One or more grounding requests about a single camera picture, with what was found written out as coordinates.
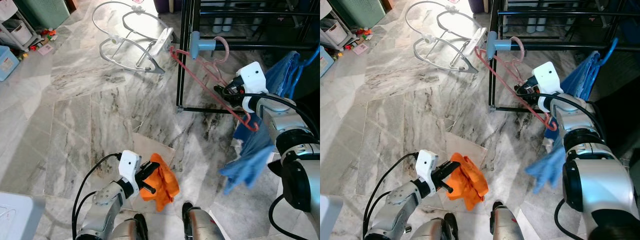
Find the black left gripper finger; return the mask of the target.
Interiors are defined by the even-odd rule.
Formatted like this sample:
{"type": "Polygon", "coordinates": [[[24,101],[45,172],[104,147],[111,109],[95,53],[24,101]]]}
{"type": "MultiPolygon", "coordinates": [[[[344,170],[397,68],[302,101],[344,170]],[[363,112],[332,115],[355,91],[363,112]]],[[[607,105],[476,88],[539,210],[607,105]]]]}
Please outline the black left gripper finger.
{"type": "Polygon", "coordinates": [[[151,174],[153,174],[153,172],[155,172],[155,170],[158,169],[158,167],[160,167],[160,163],[158,162],[153,162],[153,161],[145,162],[141,166],[142,178],[148,178],[149,176],[151,176],[151,174]]]}
{"type": "Polygon", "coordinates": [[[439,177],[440,178],[447,178],[448,176],[450,176],[450,174],[452,174],[455,169],[457,169],[458,167],[460,167],[460,163],[457,161],[447,161],[444,162],[443,164],[441,164],[439,166],[439,177]]]}

